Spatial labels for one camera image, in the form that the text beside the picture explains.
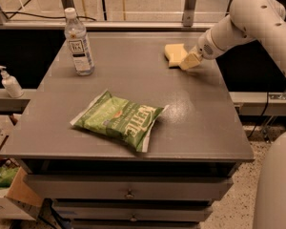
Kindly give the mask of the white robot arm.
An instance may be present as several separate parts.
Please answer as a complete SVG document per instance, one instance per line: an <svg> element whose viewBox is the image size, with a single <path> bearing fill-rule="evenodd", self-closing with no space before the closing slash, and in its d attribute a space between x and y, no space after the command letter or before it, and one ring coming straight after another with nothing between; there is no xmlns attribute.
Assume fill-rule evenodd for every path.
<svg viewBox="0 0 286 229"><path fill-rule="evenodd" d="M257 40L286 77L285 9L276 0L233 0L229 15L201 35L181 59L183 70ZM266 154L258 180L253 229L286 229L286 132Z"/></svg>

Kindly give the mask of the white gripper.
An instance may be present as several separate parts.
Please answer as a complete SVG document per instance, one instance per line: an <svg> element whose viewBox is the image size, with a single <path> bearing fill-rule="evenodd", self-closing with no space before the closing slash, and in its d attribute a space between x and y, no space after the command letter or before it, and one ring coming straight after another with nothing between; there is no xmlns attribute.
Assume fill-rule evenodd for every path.
<svg viewBox="0 0 286 229"><path fill-rule="evenodd" d="M198 66L201 61L202 57L204 59L212 60L218 58L220 55L224 53L212 39L212 32L211 30L205 31L197 41L198 52L189 52L179 64L179 67L186 71L188 69L194 68Z"/></svg>

